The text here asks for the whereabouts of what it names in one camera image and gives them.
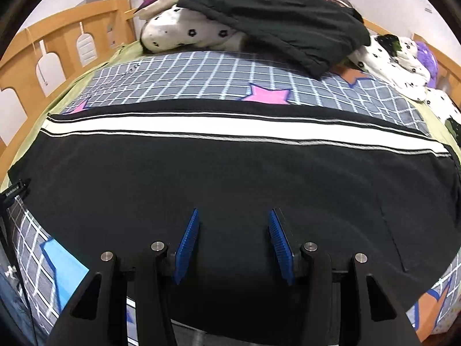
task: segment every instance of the pink star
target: pink star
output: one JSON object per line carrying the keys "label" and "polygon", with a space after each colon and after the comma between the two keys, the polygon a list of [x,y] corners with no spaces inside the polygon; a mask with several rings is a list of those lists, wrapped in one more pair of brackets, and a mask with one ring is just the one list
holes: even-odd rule
{"label": "pink star", "polygon": [[256,101],[258,103],[266,104],[289,104],[287,102],[291,90],[269,90],[264,87],[259,87],[251,84],[251,95],[242,99],[242,101]]}
{"label": "pink star", "polygon": [[75,107],[75,109],[72,112],[69,112],[69,113],[66,113],[66,114],[74,114],[74,113],[81,112],[82,110],[85,110],[87,101],[88,101],[88,99],[82,101],[79,105],[77,105]]}

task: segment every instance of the plaid bedsheet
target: plaid bedsheet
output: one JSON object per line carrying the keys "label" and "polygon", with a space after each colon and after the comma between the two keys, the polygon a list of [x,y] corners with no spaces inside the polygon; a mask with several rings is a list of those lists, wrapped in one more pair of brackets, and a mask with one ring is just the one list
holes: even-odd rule
{"label": "plaid bedsheet", "polygon": [[63,113],[165,99],[241,100],[251,85],[285,90],[289,104],[347,110],[429,134],[418,110],[372,75],[353,84],[334,73],[315,80],[270,55],[232,52],[180,52],[98,70]]}
{"label": "plaid bedsheet", "polygon": [[[356,79],[353,84],[334,73],[326,73],[320,80],[314,80],[270,56],[229,52],[181,52],[100,69],[63,113],[159,99],[245,100],[255,95],[252,85],[269,92],[287,91],[283,99],[285,104],[348,110],[418,129],[429,135],[418,110],[392,87],[370,75]],[[41,248],[50,235],[40,227],[20,199],[11,207],[10,216],[15,228],[13,241],[27,295],[35,309],[34,316],[50,332],[59,316],[54,273]],[[435,296],[448,291],[437,318],[435,333],[445,331],[446,324],[453,322],[453,307],[458,305],[460,268],[461,250],[432,288]],[[137,345],[135,303],[129,298],[127,313],[129,343]],[[413,326],[418,321],[417,313],[417,305],[407,313]],[[181,324],[175,324],[174,329],[179,345],[247,345]]]}

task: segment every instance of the wooden headboard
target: wooden headboard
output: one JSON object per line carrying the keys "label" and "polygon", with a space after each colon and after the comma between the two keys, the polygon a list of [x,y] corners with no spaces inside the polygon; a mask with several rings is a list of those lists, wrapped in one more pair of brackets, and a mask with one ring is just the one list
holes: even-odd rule
{"label": "wooden headboard", "polygon": [[[365,19],[364,23],[367,29],[374,31],[379,35],[391,33],[369,20]],[[461,66],[436,47],[430,45],[422,36],[415,33],[413,34],[412,39],[415,41],[422,41],[427,44],[439,64],[439,74],[437,76],[437,80],[441,77],[448,77],[448,81],[451,85],[451,92],[449,96],[458,107],[461,107]]]}
{"label": "wooden headboard", "polygon": [[[0,59],[0,89],[13,89],[16,92],[27,119],[8,146],[0,138],[2,169],[4,165],[10,165],[43,110],[75,78],[107,61],[118,45],[135,40],[129,10],[128,0],[97,1],[54,14],[16,34]],[[93,37],[97,53],[97,58],[86,66],[82,65],[77,49],[77,39],[82,35],[82,29]],[[36,73],[42,40],[46,52],[59,57],[66,79],[48,96],[43,92]]]}

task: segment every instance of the purple pillow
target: purple pillow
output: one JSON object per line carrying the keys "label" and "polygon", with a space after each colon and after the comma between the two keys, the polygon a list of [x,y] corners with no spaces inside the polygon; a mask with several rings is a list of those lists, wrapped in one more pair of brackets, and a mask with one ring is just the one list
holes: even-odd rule
{"label": "purple pillow", "polygon": [[439,64],[437,59],[427,47],[426,43],[416,41],[418,46],[418,60],[423,64],[423,66],[429,70],[430,80],[427,83],[427,86],[430,89],[434,89],[437,83],[437,74],[439,73]]}

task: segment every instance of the metal screw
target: metal screw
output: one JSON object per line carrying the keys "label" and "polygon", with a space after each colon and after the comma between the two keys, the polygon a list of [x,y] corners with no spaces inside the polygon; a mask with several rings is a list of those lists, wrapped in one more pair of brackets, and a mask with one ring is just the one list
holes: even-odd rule
{"label": "metal screw", "polygon": [[108,262],[109,260],[112,260],[113,257],[114,254],[112,254],[110,251],[106,251],[101,254],[101,260],[103,262]]}
{"label": "metal screw", "polygon": [[368,257],[365,254],[359,252],[358,254],[356,254],[356,260],[359,263],[366,263],[366,261],[368,260]]}
{"label": "metal screw", "polygon": [[151,244],[150,248],[153,250],[153,251],[162,251],[164,248],[165,248],[165,244],[163,242],[154,242],[153,244]]}
{"label": "metal screw", "polygon": [[309,251],[309,252],[317,251],[317,244],[315,244],[314,242],[306,242],[303,245],[303,247],[306,251]]}

